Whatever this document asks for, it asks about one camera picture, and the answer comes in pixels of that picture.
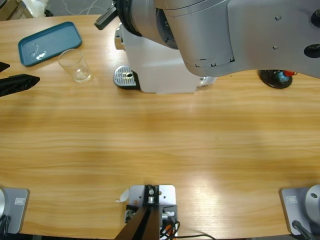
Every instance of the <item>wooden table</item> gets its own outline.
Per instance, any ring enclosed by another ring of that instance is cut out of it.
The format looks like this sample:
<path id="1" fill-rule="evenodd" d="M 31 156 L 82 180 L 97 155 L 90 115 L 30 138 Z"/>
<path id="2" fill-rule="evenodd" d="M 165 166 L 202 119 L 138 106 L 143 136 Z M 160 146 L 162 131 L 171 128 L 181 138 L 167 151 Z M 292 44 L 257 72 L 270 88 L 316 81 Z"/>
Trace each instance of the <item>wooden table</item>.
<path id="1" fill-rule="evenodd" d="M 0 24 L 2 78 L 40 82 L 0 98 L 0 185 L 27 188 L 23 233 L 114 238 L 124 226 L 131 185 L 176 187 L 180 234 L 217 238 L 288 234 L 279 190 L 320 182 L 320 81 L 299 74 L 284 90 L 255 71 L 221 77 L 194 94 L 122 90 L 114 70 L 119 20 L 47 17 Z M 94 79 L 77 84 L 57 57 L 32 67 L 19 60 L 23 37 L 72 21 Z"/>

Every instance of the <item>cable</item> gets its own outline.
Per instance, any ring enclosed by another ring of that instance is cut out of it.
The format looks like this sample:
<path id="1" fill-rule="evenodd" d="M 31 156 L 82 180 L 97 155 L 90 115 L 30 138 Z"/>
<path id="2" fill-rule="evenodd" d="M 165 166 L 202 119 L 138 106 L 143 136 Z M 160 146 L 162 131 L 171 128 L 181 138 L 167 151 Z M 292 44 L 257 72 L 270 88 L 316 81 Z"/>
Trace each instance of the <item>cable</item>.
<path id="1" fill-rule="evenodd" d="M 166 237 L 165 240 L 207 237 L 212 240 L 216 240 L 213 236 L 206 233 L 196 234 L 196 235 L 176 236 L 176 233 L 178 232 L 179 227 L 180 227 L 179 221 L 176 221 L 176 222 L 169 221 L 167 225 L 163 226 L 162 229 L 160 230 L 160 239 L 163 237 Z"/>
<path id="2" fill-rule="evenodd" d="M 301 235 L 306 239 L 306 240 L 316 240 L 315 236 L 309 232 L 307 229 L 305 229 L 301 223 L 297 220 L 294 220 L 292 222 L 292 226 L 301 233 Z"/>
<path id="3" fill-rule="evenodd" d="M 167 239 L 191 239 L 191 238 L 199 238 L 199 237 L 208 237 L 212 240 L 216 240 L 213 236 L 209 234 L 198 234 L 198 235 L 187 235 L 187 236 L 170 236 Z"/>
<path id="4" fill-rule="evenodd" d="M 93 8 L 93 5 L 94 5 L 97 1 L 98 1 L 98 0 L 94 0 L 94 1 L 93 1 L 93 3 L 91 4 L 91 6 L 90 6 L 89 9 L 88 9 L 88 12 L 86 13 L 87 15 L 89 15 L 90 10 Z"/>
<path id="5" fill-rule="evenodd" d="M 101 9 L 101 10 L 103 10 L 104 12 L 107 11 L 107 10 L 105 10 L 105 9 L 102 8 L 102 7 L 93 6 L 93 4 L 96 2 L 96 1 L 94 1 L 93 4 L 92 4 L 90 7 L 87 7 L 87 8 L 85 8 L 85 9 L 81 10 L 81 12 L 79 12 L 79 13 L 74 13 L 74 12 L 71 12 L 71 11 L 69 10 L 68 5 L 66 4 L 65 0 L 61 0 L 61 1 L 62 1 L 63 5 L 65 6 L 65 10 L 66 10 L 66 11 L 68 12 L 68 14 L 70 14 L 70 15 L 80 15 L 80 14 L 82 14 L 84 11 L 87 11 L 87 10 L 88 10 L 87 15 L 88 15 L 91 9 Z"/>

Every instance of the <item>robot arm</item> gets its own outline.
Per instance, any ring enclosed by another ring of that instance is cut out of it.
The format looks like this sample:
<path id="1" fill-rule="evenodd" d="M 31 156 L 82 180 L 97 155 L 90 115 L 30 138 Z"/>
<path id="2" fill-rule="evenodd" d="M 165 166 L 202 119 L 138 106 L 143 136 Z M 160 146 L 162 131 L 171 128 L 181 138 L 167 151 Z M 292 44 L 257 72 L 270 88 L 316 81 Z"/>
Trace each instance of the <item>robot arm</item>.
<path id="1" fill-rule="evenodd" d="M 285 69 L 320 78 L 319 0 L 116 0 L 124 27 L 219 77 Z"/>

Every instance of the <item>black round base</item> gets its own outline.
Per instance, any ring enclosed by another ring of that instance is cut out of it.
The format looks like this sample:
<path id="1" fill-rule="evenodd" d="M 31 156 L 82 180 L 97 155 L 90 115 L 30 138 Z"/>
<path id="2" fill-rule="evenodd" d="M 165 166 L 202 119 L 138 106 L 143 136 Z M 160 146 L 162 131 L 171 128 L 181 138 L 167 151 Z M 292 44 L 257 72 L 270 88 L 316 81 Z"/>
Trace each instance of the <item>black round base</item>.
<path id="1" fill-rule="evenodd" d="M 292 84 L 292 76 L 288 77 L 288 81 L 281 82 L 277 77 L 280 70 L 259 70 L 258 74 L 262 82 L 275 89 L 285 89 Z"/>

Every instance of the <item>teal tray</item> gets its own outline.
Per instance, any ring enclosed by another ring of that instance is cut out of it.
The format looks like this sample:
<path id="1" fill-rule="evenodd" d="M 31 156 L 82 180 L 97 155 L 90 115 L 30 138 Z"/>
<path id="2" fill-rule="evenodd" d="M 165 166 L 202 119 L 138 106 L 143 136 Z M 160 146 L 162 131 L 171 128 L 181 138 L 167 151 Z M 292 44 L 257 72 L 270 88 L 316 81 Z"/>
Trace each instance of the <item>teal tray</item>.
<path id="1" fill-rule="evenodd" d="M 81 44 L 76 26 L 66 21 L 21 39 L 18 43 L 20 61 L 30 67 Z"/>

